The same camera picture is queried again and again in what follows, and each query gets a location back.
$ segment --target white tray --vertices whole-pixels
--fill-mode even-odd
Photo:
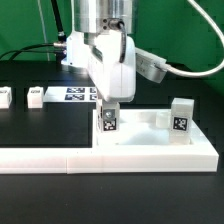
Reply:
[[[0,173],[215,172],[218,153],[193,122],[191,144],[170,145],[156,113],[121,110],[121,130],[97,134],[92,148],[1,148]]]
[[[121,110],[120,131],[96,132],[93,113],[93,148],[68,159],[68,172],[214,172],[218,153],[192,122],[189,145],[169,144],[168,129],[156,127],[157,112]]]

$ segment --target black tabletop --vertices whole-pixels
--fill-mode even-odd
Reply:
[[[55,63],[1,62],[0,86],[13,101],[0,111],[0,147],[91,147],[94,103],[45,103],[29,110],[29,87],[93,86]],[[161,84],[137,76],[124,109],[170,108],[174,97],[195,100],[194,121],[220,155],[217,173],[0,175],[1,223],[224,222],[224,98],[201,79],[167,74]]]

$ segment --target white cube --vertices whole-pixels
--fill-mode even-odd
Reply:
[[[44,89],[43,87],[31,87],[27,94],[28,108],[43,107]]]
[[[0,109],[9,108],[12,102],[11,87],[0,87]]]
[[[171,106],[170,143],[190,144],[194,100],[175,98]]]

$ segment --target black cable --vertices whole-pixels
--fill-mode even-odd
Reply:
[[[57,0],[51,0],[51,4],[52,4],[53,12],[54,12],[54,18],[55,18],[56,26],[57,26],[57,29],[58,29],[58,40],[59,41],[66,41],[66,35],[64,33],[64,29],[63,29],[63,26],[62,26],[61,16],[60,16],[60,12],[59,12],[59,9],[58,9]]]
[[[62,51],[32,51],[32,50],[12,50],[12,51],[8,51],[5,52],[4,54],[0,55],[0,60],[6,56],[7,54],[11,54],[11,53],[52,53],[52,54],[56,54],[56,53],[62,53]]]
[[[123,22],[119,22],[118,27],[121,31],[121,55],[119,62],[123,63],[126,55],[127,35]]]
[[[119,62],[123,63],[125,60],[126,46],[127,46],[127,34],[124,22],[120,19],[111,19],[108,25],[112,30],[119,30],[121,32],[121,54]]]
[[[30,50],[30,49],[40,48],[40,47],[52,47],[52,46],[54,46],[54,44],[52,43],[35,44],[35,45],[27,46],[18,51],[15,51],[15,53],[9,58],[9,60],[12,61],[15,57],[17,57],[20,53],[22,53],[23,50]]]

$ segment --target green wall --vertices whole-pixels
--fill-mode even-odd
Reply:
[[[224,1],[197,0],[224,30]],[[48,42],[57,40],[50,0],[41,0]],[[71,31],[70,0],[58,0],[64,29]],[[187,0],[139,0],[136,46],[171,62],[204,71],[221,62],[223,49],[207,23]],[[0,54],[43,43],[37,0],[1,0]],[[24,53],[18,60],[47,60],[46,55]],[[224,95],[224,74],[205,78]]]

